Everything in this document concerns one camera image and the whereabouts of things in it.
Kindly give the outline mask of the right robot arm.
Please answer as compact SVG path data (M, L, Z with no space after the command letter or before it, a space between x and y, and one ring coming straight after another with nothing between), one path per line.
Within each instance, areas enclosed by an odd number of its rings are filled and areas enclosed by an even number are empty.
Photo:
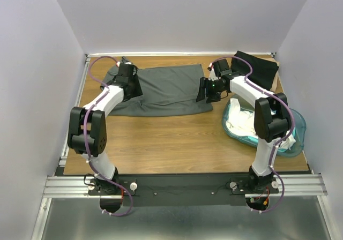
M209 77L200 79L197 101L218 102L222 92L235 93L255 110L253 126L258 136L258 145L245 184L251 192L260 192L272 183L277 150L294 130L294 116L287 98L284 94L273 94L261 88L247 75L233 72L225 57L210 63L208 70Z

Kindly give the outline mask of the grey t-shirt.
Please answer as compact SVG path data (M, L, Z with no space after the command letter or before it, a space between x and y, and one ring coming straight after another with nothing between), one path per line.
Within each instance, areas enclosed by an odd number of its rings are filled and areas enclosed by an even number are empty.
M138 79L143 94L119 103L109 114L163 117L212 111L210 103L196 101L203 76L200 64L139 69Z

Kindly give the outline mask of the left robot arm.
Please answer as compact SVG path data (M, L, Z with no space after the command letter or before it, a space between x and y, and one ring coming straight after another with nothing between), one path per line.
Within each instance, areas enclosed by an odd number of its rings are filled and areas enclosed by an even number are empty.
M117 62L118 73L93 101L71 109L67 144L82 155L99 180L106 194L114 194L119 185L117 168L105 152L107 144L106 117L120 103L141 96L138 68L130 62Z

